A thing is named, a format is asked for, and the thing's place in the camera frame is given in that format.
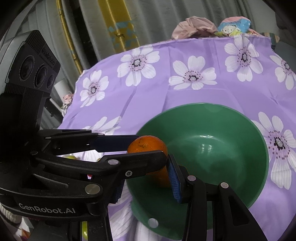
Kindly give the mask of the orange mandarin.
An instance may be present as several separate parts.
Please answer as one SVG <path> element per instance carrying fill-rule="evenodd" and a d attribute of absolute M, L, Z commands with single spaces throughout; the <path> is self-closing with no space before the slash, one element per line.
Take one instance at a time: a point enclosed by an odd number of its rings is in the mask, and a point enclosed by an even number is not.
<path fill-rule="evenodd" d="M 168 156 L 168 148 L 166 147 L 166 144 L 155 136 L 141 136 L 134 140 L 127 149 L 128 153 L 140 153 L 148 151 L 162 151 L 166 157 Z M 171 186 L 166 167 L 159 171 L 148 173 L 147 175 L 151 176 L 155 182 L 161 184 L 164 187 Z"/>

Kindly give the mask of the green plastic bowl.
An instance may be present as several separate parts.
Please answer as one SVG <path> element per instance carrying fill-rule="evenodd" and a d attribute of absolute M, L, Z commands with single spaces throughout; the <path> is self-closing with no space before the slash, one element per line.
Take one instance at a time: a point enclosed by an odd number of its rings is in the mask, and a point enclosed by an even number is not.
<path fill-rule="evenodd" d="M 209 184 L 226 182 L 251 207 L 259 197 L 268 173 L 265 140 L 255 124 L 234 109 L 194 103 L 169 109 L 149 120 L 139 136 L 155 136 L 167 146 L 177 163 Z M 133 215 L 142 224 L 158 221 L 154 232 L 180 240 L 186 205 L 179 204 L 171 188 L 152 176 L 127 181 Z"/>

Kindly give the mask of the purple floral tablecloth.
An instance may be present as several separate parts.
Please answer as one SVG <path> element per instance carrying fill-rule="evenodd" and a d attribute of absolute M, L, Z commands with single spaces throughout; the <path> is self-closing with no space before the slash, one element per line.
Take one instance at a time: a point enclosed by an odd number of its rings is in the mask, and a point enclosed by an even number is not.
<path fill-rule="evenodd" d="M 251 212 L 278 240 L 295 215 L 295 73 L 269 38 L 172 40 L 110 56 L 80 75 L 61 128 L 134 134 L 159 113 L 198 102 L 243 113 L 264 136 L 269 171 Z"/>

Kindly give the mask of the yellow patterned curtain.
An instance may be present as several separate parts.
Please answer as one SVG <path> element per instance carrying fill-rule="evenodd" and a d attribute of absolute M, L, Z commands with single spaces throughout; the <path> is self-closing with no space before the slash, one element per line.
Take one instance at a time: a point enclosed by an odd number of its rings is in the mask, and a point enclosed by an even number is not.
<path fill-rule="evenodd" d="M 124 0 L 99 0 L 111 42 L 116 53 L 140 46 L 132 18 Z"/>

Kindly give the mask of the pink crumpled cloth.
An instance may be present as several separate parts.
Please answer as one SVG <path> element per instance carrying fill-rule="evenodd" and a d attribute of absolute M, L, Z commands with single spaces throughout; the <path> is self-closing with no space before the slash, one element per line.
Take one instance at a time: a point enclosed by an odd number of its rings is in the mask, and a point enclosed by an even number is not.
<path fill-rule="evenodd" d="M 188 39 L 188 38 L 207 38 L 215 37 L 218 32 L 217 27 L 213 22 L 207 18 L 191 16 L 185 21 L 178 23 L 173 30 L 171 38 L 174 40 Z"/>

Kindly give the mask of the cartoon print pillow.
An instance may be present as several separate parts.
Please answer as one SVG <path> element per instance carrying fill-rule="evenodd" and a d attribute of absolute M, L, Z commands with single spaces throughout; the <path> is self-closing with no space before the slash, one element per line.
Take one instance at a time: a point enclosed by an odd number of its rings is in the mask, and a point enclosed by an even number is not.
<path fill-rule="evenodd" d="M 242 33 L 247 33 L 251 26 L 251 21 L 243 16 L 233 16 L 224 19 L 217 27 L 215 35 L 218 37 L 231 37 Z"/>

